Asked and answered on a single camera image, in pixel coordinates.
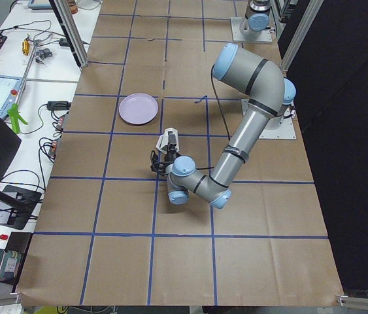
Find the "monitor stand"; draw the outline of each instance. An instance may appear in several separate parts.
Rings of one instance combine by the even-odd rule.
[[[23,206],[22,210],[18,211],[18,214],[20,215],[19,217],[11,215],[8,224],[2,225],[17,230],[23,230],[29,220],[29,216],[33,213],[37,202],[41,198],[41,193],[27,190],[25,188],[19,188],[13,185],[7,185],[6,187],[4,187],[3,192],[16,193],[18,196],[22,196],[22,200],[20,200],[20,202],[24,203],[26,206]]]

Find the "round plate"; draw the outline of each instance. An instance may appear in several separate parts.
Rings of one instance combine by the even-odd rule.
[[[131,94],[122,100],[118,108],[120,116],[130,124],[145,124],[158,113],[158,102],[147,94]]]

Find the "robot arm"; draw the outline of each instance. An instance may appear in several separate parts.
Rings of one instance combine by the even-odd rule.
[[[213,76],[249,95],[249,107],[242,122],[210,175],[196,169],[189,156],[174,160],[167,174],[169,200],[182,204],[192,191],[213,207],[223,208],[230,198],[229,185],[249,158],[269,119],[280,114],[284,78],[273,62],[235,44],[226,44],[213,69]]]

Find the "black plug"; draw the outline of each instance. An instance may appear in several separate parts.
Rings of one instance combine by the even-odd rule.
[[[47,101],[47,110],[50,111],[60,111],[60,110],[69,110],[71,108],[71,103],[67,100],[60,101]]]

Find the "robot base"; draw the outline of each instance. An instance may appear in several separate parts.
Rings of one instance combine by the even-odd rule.
[[[231,33],[233,42],[235,43],[256,43],[256,44],[271,44],[273,39],[269,29],[263,31],[252,31],[252,35],[246,36],[241,33],[241,24],[245,21],[244,18],[230,18]]]
[[[248,109],[248,99],[241,99],[242,102],[242,113],[246,112]],[[289,109],[285,112],[284,115],[289,115]],[[295,130],[293,121],[291,118],[284,119],[283,123],[280,125],[278,129],[275,130],[267,130],[266,128],[262,131],[259,139],[297,139],[295,136]]]

